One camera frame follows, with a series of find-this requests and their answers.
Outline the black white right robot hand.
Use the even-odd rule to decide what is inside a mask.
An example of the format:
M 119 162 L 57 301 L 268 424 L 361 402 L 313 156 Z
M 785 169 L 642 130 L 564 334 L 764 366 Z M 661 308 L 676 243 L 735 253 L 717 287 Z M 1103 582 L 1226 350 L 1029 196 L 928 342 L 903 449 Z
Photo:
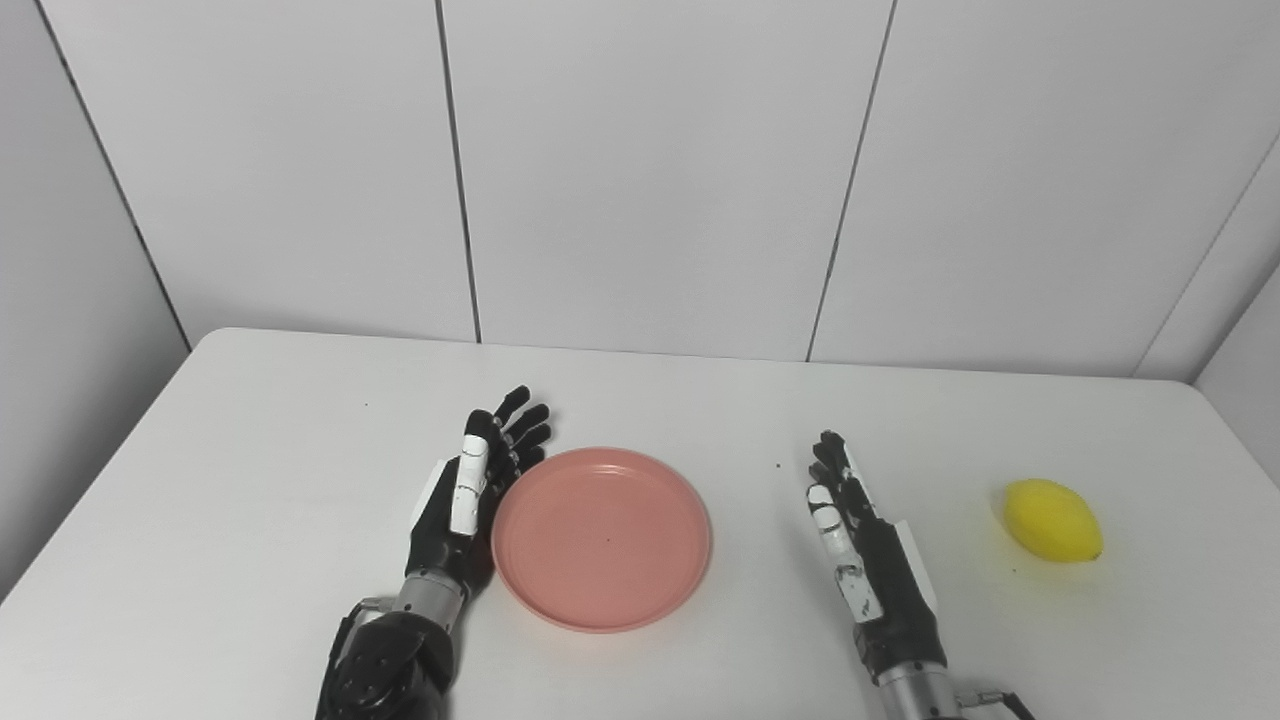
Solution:
M 860 662 L 873 679 L 902 665 L 947 666 L 908 527 L 881 515 L 841 434 L 823 430 L 812 452 L 806 506 L 852 615 Z

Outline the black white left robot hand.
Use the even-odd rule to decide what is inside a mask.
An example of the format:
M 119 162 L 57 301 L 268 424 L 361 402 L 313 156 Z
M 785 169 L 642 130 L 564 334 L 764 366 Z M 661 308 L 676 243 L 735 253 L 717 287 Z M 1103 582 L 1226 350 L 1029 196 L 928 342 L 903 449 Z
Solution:
M 527 386 L 499 406 L 475 409 L 458 451 L 433 471 L 416 507 L 404 574 L 438 573 L 471 600 L 494 573 L 497 511 L 516 482 L 541 462 L 552 436 L 550 409 Z

